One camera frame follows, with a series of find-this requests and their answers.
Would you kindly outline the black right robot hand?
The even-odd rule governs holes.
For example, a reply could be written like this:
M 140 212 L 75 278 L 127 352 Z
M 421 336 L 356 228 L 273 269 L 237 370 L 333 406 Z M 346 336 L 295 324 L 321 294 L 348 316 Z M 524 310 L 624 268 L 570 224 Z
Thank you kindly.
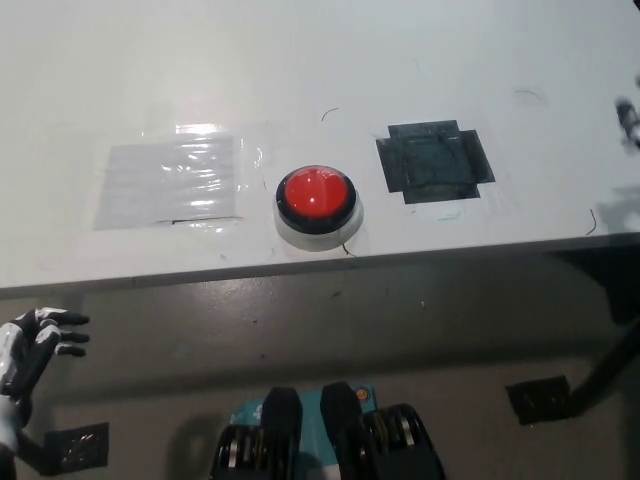
M 618 96 L 614 102 L 623 145 L 639 150 L 639 108 L 627 96 Z

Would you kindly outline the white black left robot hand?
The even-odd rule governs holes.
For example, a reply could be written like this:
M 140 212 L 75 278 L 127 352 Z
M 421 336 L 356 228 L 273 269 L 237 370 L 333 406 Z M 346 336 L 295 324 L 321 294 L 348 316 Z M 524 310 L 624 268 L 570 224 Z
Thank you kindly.
M 1 326 L 1 395 L 18 402 L 30 397 L 55 356 L 83 357 L 87 334 L 64 330 L 88 324 L 89 317 L 69 310 L 32 309 Z

